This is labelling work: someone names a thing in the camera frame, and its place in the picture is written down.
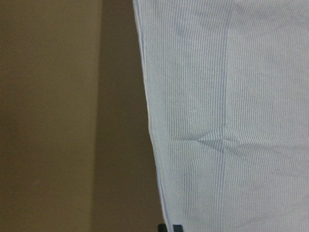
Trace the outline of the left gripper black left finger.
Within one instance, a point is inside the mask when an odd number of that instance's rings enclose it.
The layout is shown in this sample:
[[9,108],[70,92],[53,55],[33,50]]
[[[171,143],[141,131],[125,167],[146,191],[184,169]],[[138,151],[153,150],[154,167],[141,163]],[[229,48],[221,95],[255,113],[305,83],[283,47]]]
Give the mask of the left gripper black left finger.
[[158,232],[167,232],[166,224],[158,224]]

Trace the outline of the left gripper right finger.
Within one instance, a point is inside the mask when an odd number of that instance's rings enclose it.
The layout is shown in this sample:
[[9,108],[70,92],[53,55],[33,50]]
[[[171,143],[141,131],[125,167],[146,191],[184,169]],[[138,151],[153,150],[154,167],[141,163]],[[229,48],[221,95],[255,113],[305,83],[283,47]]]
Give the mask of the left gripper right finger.
[[173,231],[174,232],[183,232],[183,226],[182,225],[173,225]]

